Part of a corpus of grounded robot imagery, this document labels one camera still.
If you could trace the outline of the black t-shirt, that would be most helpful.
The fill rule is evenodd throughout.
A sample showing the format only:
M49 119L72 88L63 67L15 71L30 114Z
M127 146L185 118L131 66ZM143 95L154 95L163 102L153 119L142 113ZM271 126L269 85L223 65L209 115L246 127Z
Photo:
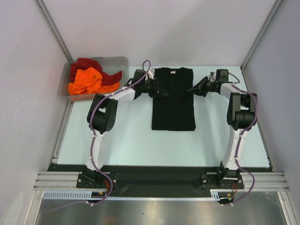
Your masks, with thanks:
M188 92L193 86L193 70L156 68L154 77L168 96L153 98L152 130L195 131L194 96Z

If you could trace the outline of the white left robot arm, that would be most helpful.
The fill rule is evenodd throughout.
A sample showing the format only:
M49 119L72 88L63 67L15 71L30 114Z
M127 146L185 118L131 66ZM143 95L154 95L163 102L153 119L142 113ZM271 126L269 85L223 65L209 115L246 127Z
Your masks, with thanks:
M132 84L126 83L120 90L111 94L94 96L87 116L92 134L90 155L86 168L82 172L84 178L93 187L101 186L103 181L111 183L110 178L100 171L103 167L100 145L105 134L111 131L115 124L118 104L133 101L143 93L147 93L151 98L168 96L157 78L142 79Z

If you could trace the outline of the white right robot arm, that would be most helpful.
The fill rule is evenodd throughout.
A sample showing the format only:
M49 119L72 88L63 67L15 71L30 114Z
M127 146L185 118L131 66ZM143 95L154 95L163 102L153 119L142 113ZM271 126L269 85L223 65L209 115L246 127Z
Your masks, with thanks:
M221 188L241 180L240 158L248 132L257 122L257 95L238 88L237 82L227 78L213 80L204 77L198 84L188 89L189 93L205 97L210 92L217 92L229 100L227 124L230 128L225 156L217 169L215 182Z

